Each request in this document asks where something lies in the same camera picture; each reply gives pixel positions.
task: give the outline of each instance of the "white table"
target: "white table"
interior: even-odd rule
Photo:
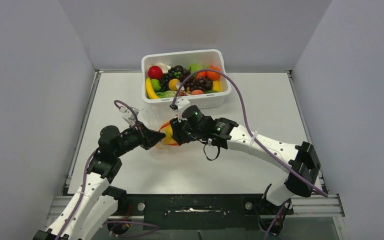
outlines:
[[[300,145],[307,141],[286,73],[228,75],[242,92],[253,131],[286,143]],[[141,73],[101,74],[78,149],[69,194],[74,194],[81,184],[86,160],[98,147],[101,129],[115,125],[122,131],[128,127],[113,101],[118,99],[137,109],[147,106],[141,98],[141,86]],[[234,90],[226,97],[223,106],[202,112],[213,118],[224,117],[244,124]],[[154,147],[145,151],[137,147],[120,159],[122,167],[112,185],[130,194],[261,194],[268,184],[286,176],[275,166],[243,152],[222,149],[218,159],[208,161],[199,142],[169,150]],[[316,186],[321,187],[319,180]]]

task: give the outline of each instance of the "banana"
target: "banana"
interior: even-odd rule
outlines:
[[[216,91],[216,92],[222,91],[222,84],[220,83],[220,80],[212,81],[212,89],[211,90]]]
[[[148,94],[149,99],[159,99],[159,97],[155,94],[154,88],[151,84],[151,78],[147,78],[145,81],[146,93]]]

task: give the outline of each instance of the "screw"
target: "screw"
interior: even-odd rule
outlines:
[[[247,202],[247,203],[245,203],[245,208],[248,210],[251,210],[251,209],[253,209],[253,204],[250,202]]]
[[[145,209],[145,203],[139,202],[139,204],[137,205],[137,210],[143,211],[144,209]]]

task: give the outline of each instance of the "gray wall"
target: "gray wall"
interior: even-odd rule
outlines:
[[[350,238],[384,239],[384,1],[333,0],[292,76]]]
[[[96,69],[219,49],[229,71],[291,70],[331,0],[59,0]]]
[[[44,225],[93,73],[57,0],[0,1],[0,239],[32,239]]]

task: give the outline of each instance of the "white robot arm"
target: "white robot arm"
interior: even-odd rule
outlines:
[[[251,137],[244,126],[226,118],[213,119],[205,116],[196,105],[191,105],[184,98],[179,98],[176,103],[178,117],[173,118],[170,124],[173,130],[172,137],[179,145],[200,141],[217,146],[219,150],[224,148],[248,153],[289,173],[286,179],[270,185],[267,195],[264,196],[267,201],[276,206],[280,206],[293,195],[311,196],[312,188],[274,160],[255,143],[255,138],[269,152],[312,184],[316,182],[320,170],[320,162],[313,145],[308,142],[303,142],[301,145],[285,143],[259,135],[257,132],[254,132]]]
[[[88,161],[82,185],[61,215],[46,231],[37,231],[33,240],[90,240],[119,209],[126,191],[110,186],[122,166],[119,157],[139,146],[148,150],[166,136],[140,121],[129,124],[121,133],[116,126],[101,130],[98,151]]]

